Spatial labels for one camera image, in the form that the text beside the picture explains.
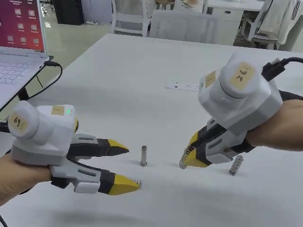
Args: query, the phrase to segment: metal cylinder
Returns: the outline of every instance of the metal cylinder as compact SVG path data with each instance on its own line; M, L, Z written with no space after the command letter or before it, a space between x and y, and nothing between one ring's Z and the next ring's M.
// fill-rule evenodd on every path
M142 167L145 167L147 165L146 155L147 155L147 146L142 146L142 148L141 148L141 162L140 162L140 165Z
M238 155L235 159L235 161L233 162L231 169L229 170L229 174L232 176L235 176L236 173L238 172L242 162L243 162L244 158L242 155Z

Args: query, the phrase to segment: desktop wallpaper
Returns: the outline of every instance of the desktop wallpaper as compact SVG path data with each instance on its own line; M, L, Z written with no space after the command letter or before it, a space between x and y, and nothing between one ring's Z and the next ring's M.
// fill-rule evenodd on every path
M0 0L0 46L44 51L36 0Z

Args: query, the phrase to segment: white cabinet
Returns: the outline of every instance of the white cabinet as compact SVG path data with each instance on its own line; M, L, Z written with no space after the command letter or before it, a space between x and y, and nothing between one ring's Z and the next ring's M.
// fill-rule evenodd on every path
M219 18L218 44L233 45L243 12L243 10L208 8L208 14Z

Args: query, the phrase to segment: metal spring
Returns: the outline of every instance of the metal spring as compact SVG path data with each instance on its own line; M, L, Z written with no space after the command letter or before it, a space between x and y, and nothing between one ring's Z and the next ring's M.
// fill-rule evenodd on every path
M231 169L229 170L230 175L235 176L236 173L238 172L242 162L243 162L244 158L242 155L238 155L235 159L235 161L233 162Z
M192 152L194 149L195 148L192 146L188 146L187 148L185 148L182 158L179 162L179 166L181 169L186 169L187 165L184 164L184 161L187 158L187 156L189 155L189 153Z
M135 180L135 179L131 179L133 182L135 182L137 185L139 185L139 189L141 189L142 186L142 181L141 180Z

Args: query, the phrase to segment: white jacket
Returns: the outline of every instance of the white jacket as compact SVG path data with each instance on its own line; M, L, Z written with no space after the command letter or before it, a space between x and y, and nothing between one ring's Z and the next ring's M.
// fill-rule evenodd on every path
M258 33L266 34L283 45L302 12L303 0L272 0Z

